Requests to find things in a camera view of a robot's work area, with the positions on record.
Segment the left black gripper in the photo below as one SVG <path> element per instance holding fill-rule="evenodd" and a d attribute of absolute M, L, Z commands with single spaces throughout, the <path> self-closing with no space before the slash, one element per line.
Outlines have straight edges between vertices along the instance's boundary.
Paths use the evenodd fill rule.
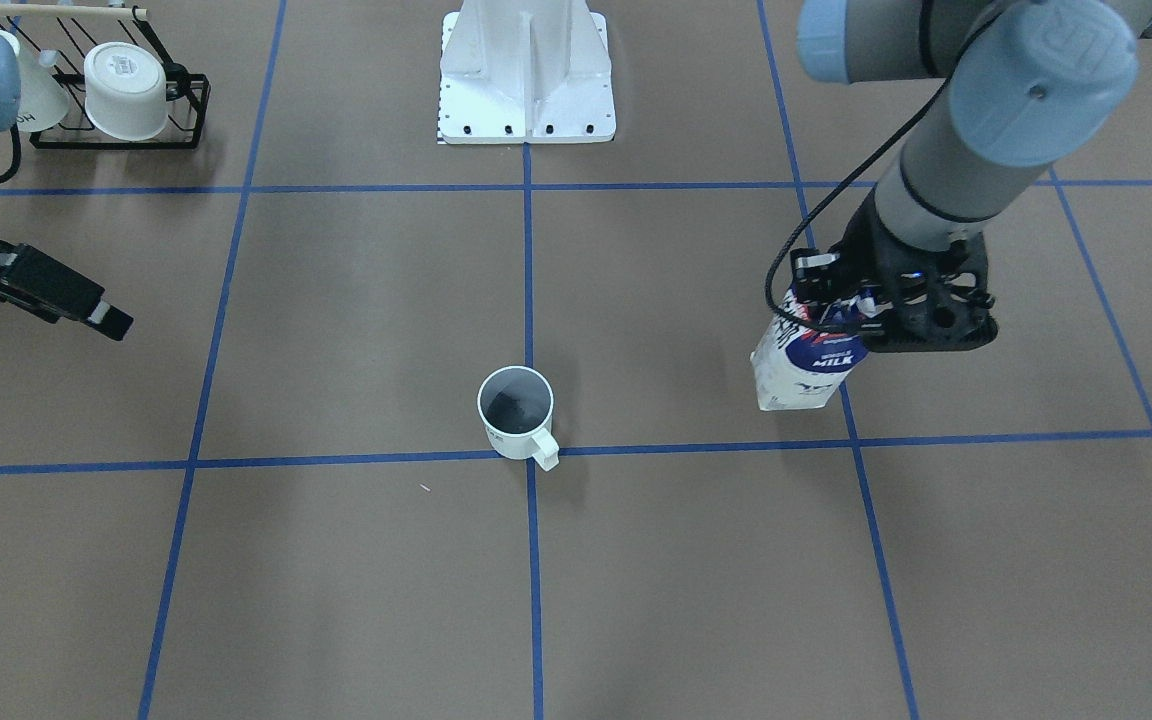
<path fill-rule="evenodd" d="M 980 233 L 943 251 L 916 249 L 865 199 L 844 237 L 826 251 L 790 253 L 795 319 L 859 338 L 879 354 L 961 353 L 996 340 L 990 263 Z"/>

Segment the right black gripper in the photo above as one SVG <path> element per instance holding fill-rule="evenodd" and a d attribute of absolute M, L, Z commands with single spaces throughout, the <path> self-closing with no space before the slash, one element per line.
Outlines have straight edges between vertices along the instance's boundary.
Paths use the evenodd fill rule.
<path fill-rule="evenodd" d="M 101 336 L 122 342 L 132 314 L 103 300 L 104 287 L 26 243 L 0 241 L 0 301 L 22 306 L 46 323 L 84 323 Z"/>

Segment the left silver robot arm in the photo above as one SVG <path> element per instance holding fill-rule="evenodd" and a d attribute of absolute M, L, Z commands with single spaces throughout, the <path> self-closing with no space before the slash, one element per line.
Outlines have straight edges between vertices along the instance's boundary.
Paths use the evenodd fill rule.
<path fill-rule="evenodd" d="M 967 351 L 995 340 L 983 232 L 1091 141 L 1132 90 L 1152 1 L 806 1 L 810 77 L 938 79 L 874 151 L 900 154 L 827 251 L 782 247 L 801 309 L 787 323 L 870 351 Z"/>

